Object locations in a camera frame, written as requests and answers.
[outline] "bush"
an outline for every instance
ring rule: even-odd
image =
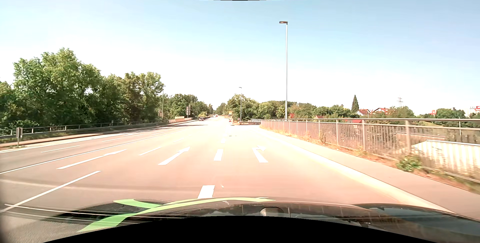
[[[397,162],[396,166],[402,171],[413,172],[415,169],[422,168],[422,162],[417,155],[409,154]]]

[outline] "guardrail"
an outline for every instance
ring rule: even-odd
[[[480,180],[480,128],[422,122],[474,122],[456,118],[298,118],[264,119],[261,128],[399,160],[418,154],[425,167]]]
[[[189,118],[181,118],[183,120],[179,120],[177,122],[183,122],[183,121],[189,121],[192,120],[192,117]],[[23,137],[28,137],[28,136],[40,136],[40,135],[52,135],[52,134],[61,134],[61,133],[74,133],[74,132],[83,132],[83,131],[95,131],[95,130],[108,130],[108,129],[122,129],[122,128],[129,128],[129,127],[149,127],[149,126],[156,126],[156,125],[163,125],[163,124],[168,124],[171,122],[167,121],[157,121],[157,122],[149,122],[149,123],[139,123],[139,124],[131,124],[132,122],[123,122],[125,123],[124,125],[117,125],[117,126],[105,126],[105,127],[94,127],[94,128],[76,128],[76,129],[69,129],[68,126],[83,126],[87,124],[82,124],[82,125],[65,125],[65,126],[52,126],[52,127],[36,127],[36,129],[39,128],[58,128],[62,127],[63,129],[58,129],[58,130],[51,130],[51,131],[38,131],[38,132],[30,132],[30,133],[25,133],[25,130],[27,129],[33,129],[33,128],[24,128],[23,129]],[[9,138],[16,138],[15,132],[12,135],[2,135],[0,136],[0,140],[2,139],[9,139]]]

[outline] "white arrow marking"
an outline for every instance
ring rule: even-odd
[[[261,148],[258,148],[258,147],[253,147],[252,150],[253,150],[253,153],[255,154],[255,157],[257,157],[257,160],[258,162],[261,162],[261,163],[268,163],[268,161],[262,156],[262,154],[260,154],[257,149],[260,149],[261,151],[264,151],[265,150],[265,147],[261,147]]]
[[[162,148],[162,147],[161,147],[161,146],[159,146],[159,147],[157,147],[157,148],[153,148],[153,149],[152,149],[152,150],[150,150],[150,151],[147,151],[147,152],[145,152],[145,153],[141,153],[139,156],[141,156],[141,155],[145,155],[145,154],[147,154],[147,153],[150,153],[150,152],[152,152],[152,151],[155,151],[155,150],[157,150],[157,149],[159,149],[159,148]]]
[[[69,167],[72,167],[72,166],[75,166],[75,165],[78,165],[78,164],[82,164],[82,163],[87,162],[87,161],[96,160],[96,159],[99,159],[99,158],[102,158],[102,157],[105,157],[105,156],[108,156],[108,155],[114,155],[114,154],[120,153],[120,152],[125,151],[125,150],[126,150],[126,149],[118,150],[118,151],[111,152],[111,153],[106,153],[106,154],[103,154],[103,155],[101,155],[101,156],[96,156],[96,157],[93,157],[93,158],[89,158],[89,159],[86,159],[86,160],[82,160],[82,161],[79,161],[79,162],[75,162],[75,163],[69,164],[69,165],[67,165],[67,166],[62,166],[62,167],[57,168],[57,169],[69,168]]]
[[[171,162],[173,159],[175,159],[176,157],[180,156],[180,154],[182,154],[183,152],[187,152],[189,149],[190,149],[190,147],[180,149],[177,154],[175,154],[175,155],[169,157],[168,159],[162,161],[162,162],[159,163],[158,165],[167,165],[167,164],[168,164],[169,162]]]
[[[222,155],[223,155],[223,149],[218,149],[216,151],[215,157],[213,158],[213,161],[221,161]]]

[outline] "sign post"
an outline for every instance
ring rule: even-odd
[[[19,147],[20,140],[22,139],[23,135],[24,135],[24,129],[23,128],[17,128],[16,129],[17,148]]]

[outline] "sidewalk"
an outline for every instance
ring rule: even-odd
[[[269,136],[306,149],[457,214],[480,220],[480,195],[478,194],[311,142],[265,129],[260,130]]]
[[[134,131],[134,130],[145,130],[145,129],[159,127],[159,126],[164,127],[164,126],[179,125],[179,124],[183,124],[183,123],[187,123],[187,122],[193,122],[193,121],[198,121],[198,120],[195,119],[195,120],[176,122],[176,123],[170,123],[170,124],[156,125],[156,126],[150,126],[150,127],[142,127],[142,128],[119,129],[119,130],[109,130],[109,131],[105,131],[105,132],[83,133],[83,134],[72,134],[72,135],[58,136],[58,137],[48,137],[48,138],[42,138],[42,139],[20,141],[19,145],[20,146],[26,146],[26,145],[33,145],[33,144],[53,142],[53,141],[61,141],[61,140],[69,140],[69,139],[82,138],[82,137],[115,134],[115,133]],[[15,147],[15,146],[17,146],[17,142],[0,143],[0,149],[6,149],[8,147]]]

